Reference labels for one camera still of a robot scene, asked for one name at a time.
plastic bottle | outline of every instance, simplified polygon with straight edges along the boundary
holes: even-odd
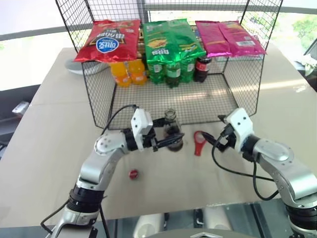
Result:
[[[150,73],[150,79],[153,83],[158,84],[164,82],[165,75],[162,64],[148,63],[148,68]]]
[[[166,65],[165,82],[170,88],[177,87],[180,81],[180,63]]]
[[[147,81],[146,71],[141,59],[128,62],[129,73],[134,84],[143,85]]]
[[[195,71],[195,61],[196,59],[185,59],[180,63],[180,81],[184,83],[189,83],[194,78]]]
[[[204,80],[208,76],[208,71],[211,66],[211,58],[206,56],[197,58],[195,73],[194,73],[194,81],[195,82],[204,82]]]
[[[170,108],[165,111],[165,120],[169,122],[169,124],[166,124],[164,126],[165,138],[181,133],[181,127],[180,127],[180,124],[178,123],[175,109]],[[180,139],[176,143],[169,145],[167,148],[170,151],[176,152],[176,151],[179,151],[182,147],[183,147],[183,140]]]
[[[147,77],[149,77],[150,76],[150,72],[149,72],[149,67],[148,67],[148,63],[147,63],[147,56],[145,55],[145,53],[142,54],[142,63],[144,64],[145,72],[147,74]]]
[[[115,82],[121,87],[129,87],[131,84],[131,78],[127,73],[124,62],[109,63],[109,65]]]

snack bag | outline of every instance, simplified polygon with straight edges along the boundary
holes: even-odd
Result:
[[[87,42],[74,61],[122,62],[135,60],[140,20],[95,21]]]
[[[148,63],[176,64],[206,54],[186,19],[145,23],[143,32]]]
[[[233,56],[266,54],[259,41],[251,36],[238,21],[220,22],[218,25],[230,45]]]
[[[178,48],[167,21],[143,24],[147,63],[174,63]]]
[[[202,38],[207,57],[231,56],[230,45],[215,21],[195,21]]]
[[[178,47],[177,62],[206,55],[187,19],[172,20],[168,24]]]

red bottle opener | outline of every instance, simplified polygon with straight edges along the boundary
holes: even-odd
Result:
[[[201,130],[198,130],[194,133],[194,141],[195,141],[195,155],[200,156],[203,146],[207,142],[206,139],[203,137]]]

table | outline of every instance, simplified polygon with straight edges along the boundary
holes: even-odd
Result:
[[[74,54],[73,49],[63,49],[58,55],[0,161],[0,227],[37,226],[58,208],[101,132],[94,125],[82,76],[63,66]],[[254,130],[259,137],[288,144],[315,174],[316,103],[315,91],[270,44],[258,111],[252,116]],[[221,122],[186,125],[180,152],[148,149],[122,158],[105,192],[107,218],[258,201],[250,178],[216,167],[210,145],[201,157],[194,156],[194,131],[218,135],[222,128]],[[252,172],[252,163],[231,149],[216,156],[224,166]],[[134,168],[140,178],[131,181],[128,172]],[[262,169],[258,173],[268,176]],[[274,183],[258,184],[265,196],[276,190]],[[48,224],[58,219],[55,216]]]

glass bottle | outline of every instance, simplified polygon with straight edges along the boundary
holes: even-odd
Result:
[[[168,122],[168,124],[164,126],[165,138],[181,133],[181,127],[180,127],[180,124],[178,123],[175,109],[170,108],[165,111],[165,120]],[[167,148],[170,151],[176,152],[176,151],[179,151],[182,147],[183,147],[183,139],[179,139],[175,143],[169,145]]]

